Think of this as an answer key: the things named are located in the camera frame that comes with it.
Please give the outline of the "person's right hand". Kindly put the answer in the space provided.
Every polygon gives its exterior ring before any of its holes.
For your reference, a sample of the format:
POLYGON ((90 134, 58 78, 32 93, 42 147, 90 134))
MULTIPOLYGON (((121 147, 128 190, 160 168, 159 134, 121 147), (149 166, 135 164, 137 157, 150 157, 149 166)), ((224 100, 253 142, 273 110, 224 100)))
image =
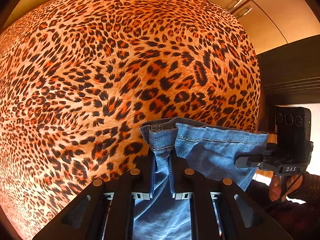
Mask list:
POLYGON ((269 185, 269 198, 272 202, 280 200, 284 202, 286 197, 299 189, 303 176, 294 175, 290 177, 273 176, 269 185))

